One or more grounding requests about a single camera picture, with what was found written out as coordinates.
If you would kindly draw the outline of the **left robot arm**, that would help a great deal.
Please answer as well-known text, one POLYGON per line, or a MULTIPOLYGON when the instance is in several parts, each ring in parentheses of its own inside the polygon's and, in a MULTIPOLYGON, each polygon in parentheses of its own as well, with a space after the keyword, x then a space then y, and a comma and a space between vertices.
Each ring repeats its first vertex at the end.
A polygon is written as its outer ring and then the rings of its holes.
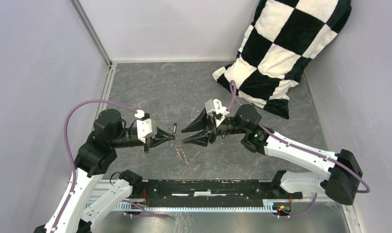
POLYGON ((126 126, 116 109, 102 111, 94 121, 93 131, 79 148, 72 165, 72 173, 66 192, 51 219, 35 228, 36 233, 92 233, 122 200, 142 194, 142 177, 126 170, 108 191, 87 206, 95 187, 117 158, 117 148, 143 147, 145 152, 175 135, 156 126, 149 114, 139 110, 136 126, 126 126))

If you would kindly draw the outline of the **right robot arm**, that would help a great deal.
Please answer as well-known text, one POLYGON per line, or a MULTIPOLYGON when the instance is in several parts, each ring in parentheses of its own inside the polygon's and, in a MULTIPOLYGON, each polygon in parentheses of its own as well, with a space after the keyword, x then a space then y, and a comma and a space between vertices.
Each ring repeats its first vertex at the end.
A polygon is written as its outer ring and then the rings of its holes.
POLYGON ((252 153, 260 153, 286 160, 307 169, 294 173, 278 171, 270 185, 276 198, 288 193, 325 193, 331 200, 352 205, 363 172, 354 154, 342 149, 339 153, 320 150, 291 140, 270 128, 260 125, 262 116, 251 104, 241 105, 234 116, 219 100, 206 102, 199 116, 182 133, 195 134, 183 143, 208 146, 218 136, 243 134, 241 144, 252 153))

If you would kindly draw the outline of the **metal disc with key rings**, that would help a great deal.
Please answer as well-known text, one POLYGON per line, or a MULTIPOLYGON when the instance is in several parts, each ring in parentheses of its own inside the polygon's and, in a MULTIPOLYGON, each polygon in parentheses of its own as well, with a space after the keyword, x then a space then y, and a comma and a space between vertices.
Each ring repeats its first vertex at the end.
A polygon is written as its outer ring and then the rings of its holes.
POLYGON ((184 150, 182 149, 180 144, 175 145, 175 149, 177 151, 177 155, 179 157, 179 159, 182 161, 183 164, 188 165, 188 159, 187 156, 184 152, 184 150))

